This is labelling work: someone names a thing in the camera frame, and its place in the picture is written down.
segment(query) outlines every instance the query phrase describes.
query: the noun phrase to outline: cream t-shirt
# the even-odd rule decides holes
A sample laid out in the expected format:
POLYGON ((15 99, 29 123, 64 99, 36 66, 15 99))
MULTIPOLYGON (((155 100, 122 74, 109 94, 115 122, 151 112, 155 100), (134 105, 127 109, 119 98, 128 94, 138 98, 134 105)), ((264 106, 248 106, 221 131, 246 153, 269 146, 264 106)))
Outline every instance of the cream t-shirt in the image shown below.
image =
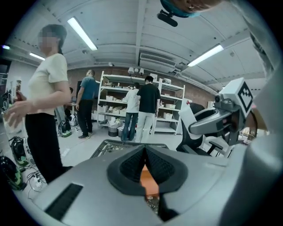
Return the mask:
MULTIPOLYGON (((57 53, 47 57, 34 72, 28 83, 29 95, 27 99, 45 98, 55 92, 54 83, 61 81, 68 81, 67 62, 62 54, 57 53)), ((40 109, 35 113, 54 115, 54 108, 40 109)))

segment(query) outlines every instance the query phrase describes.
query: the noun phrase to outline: teal t-shirt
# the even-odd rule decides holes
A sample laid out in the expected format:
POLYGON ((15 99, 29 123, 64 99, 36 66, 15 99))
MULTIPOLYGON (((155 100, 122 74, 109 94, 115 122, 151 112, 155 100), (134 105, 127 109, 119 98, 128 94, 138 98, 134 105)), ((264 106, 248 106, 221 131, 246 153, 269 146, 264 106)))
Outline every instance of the teal t-shirt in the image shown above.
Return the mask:
POLYGON ((93 77, 84 77, 80 84, 84 88, 82 100, 92 100, 94 98, 95 91, 97 90, 98 84, 93 77))

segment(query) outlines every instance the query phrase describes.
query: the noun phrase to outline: black t-shirt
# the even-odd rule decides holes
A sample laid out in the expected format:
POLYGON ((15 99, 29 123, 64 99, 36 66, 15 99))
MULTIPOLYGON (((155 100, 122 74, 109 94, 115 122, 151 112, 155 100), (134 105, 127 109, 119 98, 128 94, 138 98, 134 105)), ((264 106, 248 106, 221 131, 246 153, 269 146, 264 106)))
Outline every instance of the black t-shirt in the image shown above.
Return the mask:
POLYGON ((157 100, 160 99, 160 92, 153 84, 143 86, 137 93, 141 96, 140 109, 141 112, 155 113, 157 100))

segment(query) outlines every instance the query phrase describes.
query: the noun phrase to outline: fluorescent light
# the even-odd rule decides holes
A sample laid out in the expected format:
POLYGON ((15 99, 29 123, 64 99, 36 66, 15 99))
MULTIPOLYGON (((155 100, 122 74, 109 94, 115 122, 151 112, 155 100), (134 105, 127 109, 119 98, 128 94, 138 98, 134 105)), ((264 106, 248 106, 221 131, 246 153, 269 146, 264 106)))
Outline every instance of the fluorescent light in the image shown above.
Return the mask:
POLYGON ((41 57, 39 55, 36 55, 34 53, 30 53, 30 56, 36 57, 36 58, 41 59, 41 60, 45 60, 45 58, 43 58, 43 57, 41 57))
POLYGON ((3 49, 10 49, 10 47, 7 46, 7 45, 2 45, 2 48, 3 48, 3 49))
POLYGON ((75 30, 75 32, 78 33, 78 35, 89 46, 91 50, 97 50, 96 45, 90 40, 88 35, 85 33, 85 31, 82 29, 82 27, 79 25, 79 23, 74 17, 68 20, 68 24, 75 30))
POLYGON ((198 58, 190 62, 188 66, 193 67, 197 65, 198 63, 202 62, 203 60, 213 56, 214 54, 217 54, 218 52, 222 50, 223 50, 223 47, 221 45, 217 45, 216 47, 212 48, 211 50, 207 51, 206 53, 200 55, 198 58))

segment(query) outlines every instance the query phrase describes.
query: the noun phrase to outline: sneaker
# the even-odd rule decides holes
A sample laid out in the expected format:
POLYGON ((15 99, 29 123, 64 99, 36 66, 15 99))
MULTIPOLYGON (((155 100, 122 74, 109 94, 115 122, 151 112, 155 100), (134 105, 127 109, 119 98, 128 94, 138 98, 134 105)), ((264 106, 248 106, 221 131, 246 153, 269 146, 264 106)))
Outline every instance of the sneaker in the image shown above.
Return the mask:
POLYGON ((81 135, 79 136, 79 139, 88 139, 89 138, 89 135, 81 135))

